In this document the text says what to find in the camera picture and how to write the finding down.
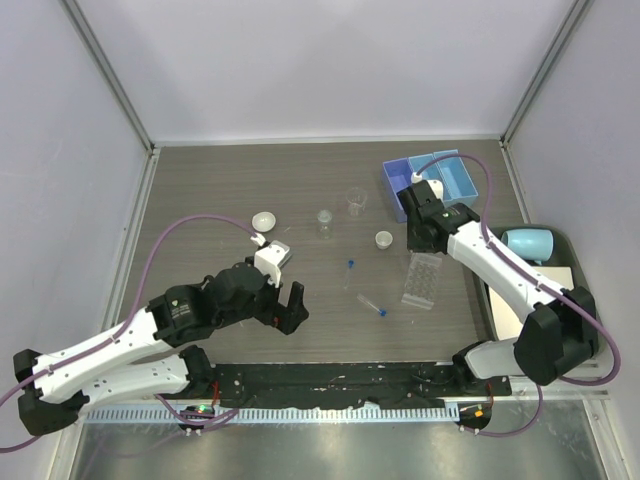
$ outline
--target metal frame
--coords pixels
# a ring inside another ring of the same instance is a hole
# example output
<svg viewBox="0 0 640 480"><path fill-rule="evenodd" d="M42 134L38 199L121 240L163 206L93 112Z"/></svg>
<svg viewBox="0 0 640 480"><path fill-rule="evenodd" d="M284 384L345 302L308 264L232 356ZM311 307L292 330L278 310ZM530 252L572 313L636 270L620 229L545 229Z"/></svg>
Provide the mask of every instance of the metal frame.
<svg viewBox="0 0 640 480"><path fill-rule="evenodd" d="M122 300L124 298L127 280L129 279L131 265L133 264L133 256L136 251L140 230L142 229L142 220L144 219L144 212L147 209L147 202L149 200L149 194L151 193L151 185L153 184L153 178L156 174L156 168L158 167L159 157L160 149L154 149L147 160L142 177L140 178L133 211L129 219L129 224L126 227L127 235L118 252L118 267L113 288L109 295L107 311L104 316L101 331L108 330L118 323Z"/></svg>
<svg viewBox="0 0 640 480"><path fill-rule="evenodd" d="M129 123L131 123L131 127L136 132L138 139L144 146L145 150L148 153L151 153L154 148L153 142L149 138L149 134L133 108L127 93L122 87L120 80L118 80L118 76L113 70L107 55L100 46L100 42L98 42L95 33L93 33L93 29L91 28L91 25L89 25L89 22L78 5L78 2L76 0L59 0L59 2L78 32L80 39L84 43L85 47L87 47L87 51L93 59L96 67L107 82L116 102L120 105L120 108L129 120Z"/></svg>
<svg viewBox="0 0 640 480"><path fill-rule="evenodd" d="M123 113L129 120L132 128L136 132L140 142L147 150L149 156L144 168L143 176L138 187L138 194L132 211L130 222L127 226L127 234L123 241L119 252L118 266L115 271L113 289L111 291L108 305L106 308L103 329L107 329L117 323L120 314L120 308L127 278L133 261L135 246L138 235L142 226L142 220L147 205L147 200L151 190L153 177L155 174L159 150L155 149L155 145L150 139L140 117L136 113L128 95L126 94L122 84L120 83L113 67L111 66L104 50L100 46L91 26L89 25L82 9L76 0L59 0L61 6L69 16L70 21L78 32L81 40L85 44L89 54L93 58L96 67L103 75L107 85L114 95L115 100L120 105ZM522 188L517 169L514 165L512 153L510 151L510 143L514 138L522 120L531 108L537 95L541 91L545 81L549 77L553 67L558 62L562 52L569 43L573 33L579 26L588 11L593 0L575 0L570 7L565 19L563 20L557 34L555 35L549 49L547 50L540 67L532 78L527 87L513 117L511 118L507 129L500 137L500 143L503 151L507 170L509 172L514 190L516 192L517 201L522 212L525 222L531 221L531 211L527 206L526 195ZM346 137L346 138L289 138L289 139L255 139L241 141L221 141L212 142L211 145L233 145L233 144L264 144L264 143L335 143L344 141L400 141L400 140L458 140L458 139L497 139L497 136L419 136L419 137ZM167 142L167 146L182 145L179 142ZM533 384L526 379L512 379L514 396L508 399L499 399L499 401L513 400L535 400L536 394ZM629 464L625 461L624 449L621 448L620 441L615 426L620 422L615 419L615 413L611 408L611 401L608 398L608 392L604 388L595 389L576 389L568 385L558 385L556 388L547 387L544 389L545 397L549 399L576 399L582 398L585 411L589 418L591 429L593 431L598 450L601 455L602 462L605 466L607 475L610 478L631 478ZM74 462L75 452L80 444L83 424L79 423L65 429L61 432L59 442L56 447L55 455L52 460L49 471L49 480L62 480L69 478Z"/></svg>
<svg viewBox="0 0 640 480"><path fill-rule="evenodd" d="M553 67L558 62L562 52L569 44L573 33L580 25L580 22L584 19L589 7L593 3L593 0L574 0L573 5L569 8L567 15L565 16L560 29L556 33L551 45L545 53L542 63L538 67L535 75L531 79L527 90L525 91L516 111L509 121L509 125L502 135L502 143L509 146L513 136L515 135L520 123L531 108L533 101L538 96L538 93L542 89L542 86L546 82Z"/></svg>
<svg viewBox="0 0 640 480"><path fill-rule="evenodd" d="M122 299L129 271L133 263L133 254L138 243L138 236L142 228L144 212L147 208L153 177L158 165L160 150L155 149L147 157L142 177L138 185L138 193L131 211L130 220L126 227L127 234L118 252L118 264L114 272L113 288L109 295L109 300L105 309L104 320L101 331L110 328L118 322ZM80 445L80 438L83 429L83 422L65 428L60 433L58 445L55 448L53 461L49 470L49 480L67 480L71 475L75 453Z"/></svg>

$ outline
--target gray tabletop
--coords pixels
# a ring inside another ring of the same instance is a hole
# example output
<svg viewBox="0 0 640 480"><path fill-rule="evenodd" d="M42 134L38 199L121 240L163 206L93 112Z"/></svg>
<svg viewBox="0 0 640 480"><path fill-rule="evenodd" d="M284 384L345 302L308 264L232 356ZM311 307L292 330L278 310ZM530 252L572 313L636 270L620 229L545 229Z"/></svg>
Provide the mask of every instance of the gray tabletop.
<svg viewBox="0 0 640 480"><path fill-rule="evenodd" d="M486 336L471 277L444 258L436 304L427 311L400 302L407 274L405 224L395 221L380 180L383 161L457 148L484 158L496 184L492 224L522 221L497 141L381 142L165 148L149 198L123 305L130 308L142 265L157 236L171 222L195 213L218 213L250 222L263 210L277 217L269 240L290 245L294 257L284 271L281 301L293 280L305 285L310 318L290 336L255 320L215 332L199 342L213 362L348 362L446 360ZM480 192L485 179L467 168ZM345 192L368 192L361 217L347 213ZM334 214L329 240L318 239L316 215ZM379 230L394 236L380 251ZM248 236L220 222L197 221L172 234L157 256L142 300L168 287L196 283L252 254ZM343 288L347 261L355 260L350 286ZM362 293L384 307L379 317L356 299Z"/></svg>

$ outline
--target white ceramic cup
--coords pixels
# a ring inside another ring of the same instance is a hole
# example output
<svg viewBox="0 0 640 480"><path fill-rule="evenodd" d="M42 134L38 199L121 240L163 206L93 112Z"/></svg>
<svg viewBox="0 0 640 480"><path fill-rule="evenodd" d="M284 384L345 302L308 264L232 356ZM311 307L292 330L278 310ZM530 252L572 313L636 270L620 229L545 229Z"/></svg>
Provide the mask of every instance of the white ceramic cup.
<svg viewBox="0 0 640 480"><path fill-rule="evenodd" d="M267 233L276 226L276 216L271 212L256 213L251 219L251 226L256 232Z"/></svg>
<svg viewBox="0 0 640 480"><path fill-rule="evenodd" d="M380 250L386 250L389 248L389 246L391 246L391 242L393 242L393 235L386 230L376 233L376 246Z"/></svg>

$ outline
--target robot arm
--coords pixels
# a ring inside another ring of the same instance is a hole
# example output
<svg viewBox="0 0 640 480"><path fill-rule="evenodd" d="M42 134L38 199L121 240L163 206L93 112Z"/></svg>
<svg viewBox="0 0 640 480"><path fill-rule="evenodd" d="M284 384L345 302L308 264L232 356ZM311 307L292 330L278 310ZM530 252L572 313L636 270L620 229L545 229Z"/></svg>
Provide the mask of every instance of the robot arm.
<svg viewBox="0 0 640 480"><path fill-rule="evenodd" d="M139 310L127 331L82 361L50 366L85 352L109 338L120 326L59 352L41 355L24 350L14 356L18 381L49 371L25 387L18 399L20 418L32 435L51 433L75 422L80 414L106 403L154 393L187 398L202 395L213 378L204 351L188 347L179 355L129 365L149 355L168 352L185 343L204 340L220 328L256 318L285 335L309 317L304 287L293 282L286 306L278 302L281 269L291 258L280 242L263 243L253 257L207 276L195 285L168 289Z"/></svg>
<svg viewBox="0 0 640 480"><path fill-rule="evenodd" d="M398 193L398 198L407 214L407 248L451 255L502 296L524 324L518 338L472 345L457 355L464 359L472 378L524 374L539 385L548 385L595 355L596 330L537 285L551 287L595 315L595 302L585 288L567 291L502 248L538 284L525 281L487 245L479 216L463 204L445 208L426 181L414 183ZM493 234L489 238L500 244Z"/></svg>

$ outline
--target plastic tube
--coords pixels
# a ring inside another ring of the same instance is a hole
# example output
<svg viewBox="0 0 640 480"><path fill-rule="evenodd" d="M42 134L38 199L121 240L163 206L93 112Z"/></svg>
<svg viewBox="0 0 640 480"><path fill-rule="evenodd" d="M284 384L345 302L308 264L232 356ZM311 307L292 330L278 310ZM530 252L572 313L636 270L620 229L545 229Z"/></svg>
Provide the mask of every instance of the plastic tube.
<svg viewBox="0 0 640 480"><path fill-rule="evenodd" d="M80 352L76 355L73 355L69 358L66 358L58 363L54 363L51 364L49 366L48 370L42 370L34 375L31 375L30 377L24 379L22 382L18 383L16 386L14 386L13 388L11 388L7 393L5 393L2 397L0 397L0 407L2 407L7 400L9 400L13 395L15 395L17 392L19 392L20 390L22 390L24 387L26 387L27 385L29 385L30 383L33 383L34 381L36 381L37 379L43 377L44 375L49 374L49 372L54 372L55 370L64 367L66 365L69 365L70 363L74 363L77 362L78 360L82 360L83 358L88 357L89 355L92 355L96 352L99 352L100 350L102 350L103 348L107 347L109 344L111 344L112 342L114 342L115 340L117 340L119 337L121 337L129 328L129 325L131 325L131 322L133 322L133 317L135 316L137 310L138 310L138 304L140 303L140 298L142 297L142 292L144 290L144 286L147 282L147 276L149 275L149 270L151 268L151 265L153 264L153 260L155 259L156 253L158 252L158 249L160 248L160 245L162 245L162 242L164 242L164 240L167 238L167 236L169 236L169 234L171 232L173 232L176 228L178 228L180 225L183 225L187 222L191 222L193 220L203 220L203 219L209 219L209 220L219 220L222 222L227 222L230 223L232 225L235 225L236 227L241 228L242 230L244 230L245 232L249 233L249 235L251 235L252 237L254 237L256 235L256 232L247 224L239 221L239 220L235 220L234 218L231 217L226 217L224 215L214 215L214 214L209 214L209 213L201 213L201 214L197 214L197 215L190 215L188 217L183 217L177 221L175 221L174 223L172 223L171 225L169 225L164 232L162 232L160 234L160 236L158 237L158 239L156 240L156 242L153 244L153 247L151 248L151 253L149 253L149 256L147 257L147 261L144 265L144 269L142 270L142 276L140 278L140 283L138 284L138 290L136 292L136 296L135 299L133 301L133 305L131 306L131 311L129 312L129 316L127 317L127 319L121 324L120 328L116 331L116 333L113 335L113 337L108 338L107 340L99 343L98 345L95 345L92 348L89 348L88 350L85 350L84 352ZM32 443L34 443L39 437L32 437L29 440L20 443L18 445L14 445L12 447L2 447L0 448L0 454L2 453L11 453L11 452L15 452L17 450L21 450L25 447L28 447L29 445L31 445Z"/></svg>
<svg viewBox="0 0 640 480"><path fill-rule="evenodd" d="M351 269L353 268L355 263L356 262L354 262L353 260L349 260L347 262L347 273L344 274L344 284L342 285L342 288L344 288L345 290L349 288L349 283L351 282Z"/></svg>
<svg viewBox="0 0 640 480"><path fill-rule="evenodd" d="M378 312L378 314L381 317L384 317L387 314L387 311L378 307L377 305L375 305L371 300L369 300L367 297L365 297L364 295L362 295L361 293L359 293L357 295L358 300L360 300L362 303L364 303L366 306L373 308L376 312Z"/></svg>

